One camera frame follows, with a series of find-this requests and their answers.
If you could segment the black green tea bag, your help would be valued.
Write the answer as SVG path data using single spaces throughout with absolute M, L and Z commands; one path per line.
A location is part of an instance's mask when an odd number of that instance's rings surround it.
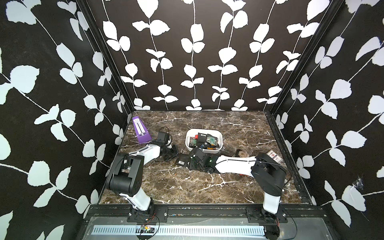
M 198 136 L 195 135 L 193 137 L 190 137 L 189 147 L 190 148 L 195 148 L 197 146 L 198 146 Z

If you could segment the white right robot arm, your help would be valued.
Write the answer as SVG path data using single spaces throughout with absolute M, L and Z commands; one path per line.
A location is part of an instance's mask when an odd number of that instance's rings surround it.
M 195 148 L 189 154 L 189 169 L 210 174 L 239 174 L 253 177 L 264 191 L 264 211 L 275 215 L 285 186 L 286 169 L 264 153 L 255 157 L 228 157 L 208 154 Z

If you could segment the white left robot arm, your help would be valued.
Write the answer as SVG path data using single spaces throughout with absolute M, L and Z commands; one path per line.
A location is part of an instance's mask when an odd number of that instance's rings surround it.
M 179 151 L 173 144 L 172 136 L 159 132 L 158 137 L 145 147 L 116 155 L 106 180 L 106 189 L 124 197 L 133 209 L 152 215 L 154 201 L 142 188 L 144 166 L 158 157 L 169 161 L 178 155 Z

